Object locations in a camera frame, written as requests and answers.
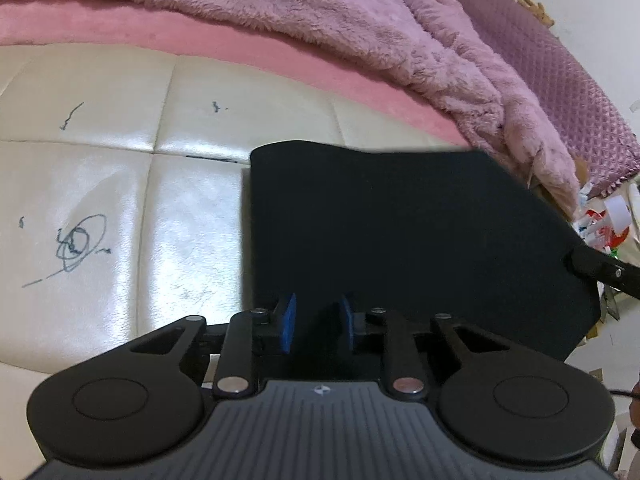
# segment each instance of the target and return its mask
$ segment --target cable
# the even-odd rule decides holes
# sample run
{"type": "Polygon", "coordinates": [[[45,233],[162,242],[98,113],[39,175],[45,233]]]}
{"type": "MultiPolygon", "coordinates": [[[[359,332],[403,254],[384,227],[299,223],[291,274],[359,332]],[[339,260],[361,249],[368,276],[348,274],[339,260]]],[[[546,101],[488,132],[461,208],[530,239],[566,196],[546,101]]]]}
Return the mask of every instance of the cable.
{"type": "Polygon", "coordinates": [[[640,400],[640,394],[635,394],[626,390],[609,390],[609,393],[614,397],[629,397],[631,399],[640,400]]]}

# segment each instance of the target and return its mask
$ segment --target black cloth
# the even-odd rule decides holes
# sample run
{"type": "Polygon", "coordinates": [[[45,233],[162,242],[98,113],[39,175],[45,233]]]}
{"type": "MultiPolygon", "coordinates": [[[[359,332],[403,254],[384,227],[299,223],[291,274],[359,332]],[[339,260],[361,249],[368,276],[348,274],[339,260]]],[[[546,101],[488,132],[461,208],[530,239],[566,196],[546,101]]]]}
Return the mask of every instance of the black cloth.
{"type": "Polygon", "coordinates": [[[254,150],[250,182],[254,303],[295,292],[307,354],[347,292],[355,310],[448,312],[557,359],[600,314],[595,281],[566,266],[580,238],[484,153],[296,140],[254,150]]]}

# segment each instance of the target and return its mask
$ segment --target purple quilted cushion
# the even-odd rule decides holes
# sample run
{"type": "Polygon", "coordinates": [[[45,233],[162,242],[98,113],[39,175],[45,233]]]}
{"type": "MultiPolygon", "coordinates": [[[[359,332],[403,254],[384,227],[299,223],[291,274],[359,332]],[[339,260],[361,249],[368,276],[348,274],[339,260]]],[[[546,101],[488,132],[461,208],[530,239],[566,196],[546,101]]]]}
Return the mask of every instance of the purple quilted cushion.
{"type": "Polygon", "coordinates": [[[520,74],[573,156],[589,163],[592,195],[640,170],[628,124],[569,51],[514,0],[458,0],[480,38],[520,74]]]}

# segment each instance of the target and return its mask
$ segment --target fluffy pink blanket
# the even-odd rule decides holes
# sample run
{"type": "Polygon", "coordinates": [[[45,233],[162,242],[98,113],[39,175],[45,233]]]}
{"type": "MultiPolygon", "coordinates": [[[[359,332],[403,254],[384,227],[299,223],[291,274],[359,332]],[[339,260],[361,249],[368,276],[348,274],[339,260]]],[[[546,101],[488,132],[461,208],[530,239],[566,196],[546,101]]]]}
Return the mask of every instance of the fluffy pink blanket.
{"type": "Polygon", "coordinates": [[[571,215],[575,167],[535,95],[456,0],[133,0],[319,44],[451,113],[474,146],[533,175],[571,215]]]}
{"type": "Polygon", "coordinates": [[[254,66],[338,94],[451,144],[453,118],[415,92],[279,32],[203,20],[129,0],[0,0],[0,45],[127,44],[254,66]]]}

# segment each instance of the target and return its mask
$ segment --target pink blanket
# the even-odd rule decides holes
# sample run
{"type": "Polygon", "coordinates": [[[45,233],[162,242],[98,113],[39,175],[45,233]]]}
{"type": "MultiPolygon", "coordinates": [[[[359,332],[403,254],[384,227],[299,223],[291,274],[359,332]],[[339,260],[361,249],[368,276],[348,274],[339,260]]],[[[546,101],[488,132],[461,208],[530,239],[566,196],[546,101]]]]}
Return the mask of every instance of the pink blanket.
{"type": "Polygon", "coordinates": [[[147,9],[127,0],[0,0],[0,45],[49,43],[128,44],[250,65],[468,146],[451,117],[415,92],[284,34],[147,9]]]}
{"type": "Polygon", "coordinates": [[[640,144],[602,88],[514,0],[458,0],[482,40],[517,70],[573,156],[586,161],[591,195],[611,193],[640,171],[640,144]]]}
{"type": "Polygon", "coordinates": [[[455,0],[133,0],[317,43],[414,89],[515,173],[535,174],[569,214],[574,163],[536,97],[478,37],[455,0]]]}

